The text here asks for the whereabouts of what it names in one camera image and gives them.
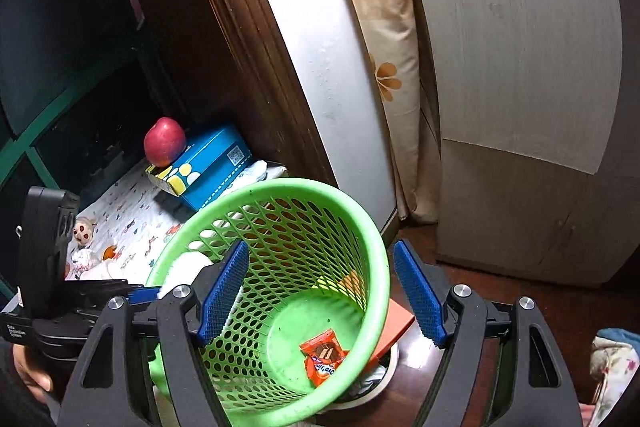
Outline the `left hand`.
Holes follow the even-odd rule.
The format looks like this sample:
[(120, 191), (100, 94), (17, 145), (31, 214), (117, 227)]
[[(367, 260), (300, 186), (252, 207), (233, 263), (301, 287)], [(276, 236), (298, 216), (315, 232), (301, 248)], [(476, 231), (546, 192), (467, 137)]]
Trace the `left hand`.
[(42, 367), (40, 358), (32, 349), (22, 345), (14, 345), (12, 355), (17, 375), (34, 398), (46, 404), (49, 393), (53, 390), (53, 381)]

